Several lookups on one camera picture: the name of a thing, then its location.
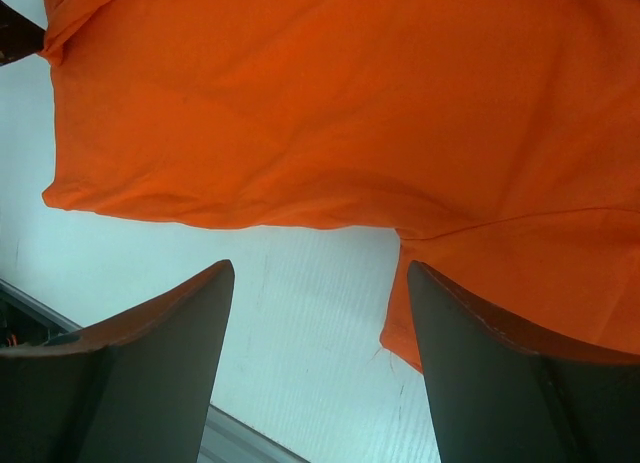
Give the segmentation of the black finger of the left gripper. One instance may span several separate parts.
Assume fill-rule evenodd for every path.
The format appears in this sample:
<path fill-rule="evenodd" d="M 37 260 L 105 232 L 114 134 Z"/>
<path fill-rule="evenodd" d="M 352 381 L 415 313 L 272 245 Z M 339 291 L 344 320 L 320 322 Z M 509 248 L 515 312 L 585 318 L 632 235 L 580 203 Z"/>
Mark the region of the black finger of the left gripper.
<path fill-rule="evenodd" d="M 0 2 L 0 65 L 5 66 L 39 53 L 44 48 L 45 30 Z"/>

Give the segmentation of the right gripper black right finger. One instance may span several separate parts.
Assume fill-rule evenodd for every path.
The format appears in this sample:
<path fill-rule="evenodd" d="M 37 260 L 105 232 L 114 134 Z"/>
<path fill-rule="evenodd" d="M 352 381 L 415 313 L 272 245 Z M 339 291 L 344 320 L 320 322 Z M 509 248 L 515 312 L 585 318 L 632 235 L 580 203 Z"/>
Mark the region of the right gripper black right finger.
<path fill-rule="evenodd" d="M 545 329 L 426 264 L 408 271 L 444 462 L 635 462 L 639 359 Z"/>

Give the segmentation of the orange t shirt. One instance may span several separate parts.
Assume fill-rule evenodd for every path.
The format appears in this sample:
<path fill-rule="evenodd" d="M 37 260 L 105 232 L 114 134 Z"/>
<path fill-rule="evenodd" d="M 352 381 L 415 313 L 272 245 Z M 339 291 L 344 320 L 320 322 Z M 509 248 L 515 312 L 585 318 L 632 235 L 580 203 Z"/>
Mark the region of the orange t shirt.
<path fill-rule="evenodd" d="M 639 0 L 44 0 L 53 208 L 391 228 L 410 263 L 639 349 Z"/>

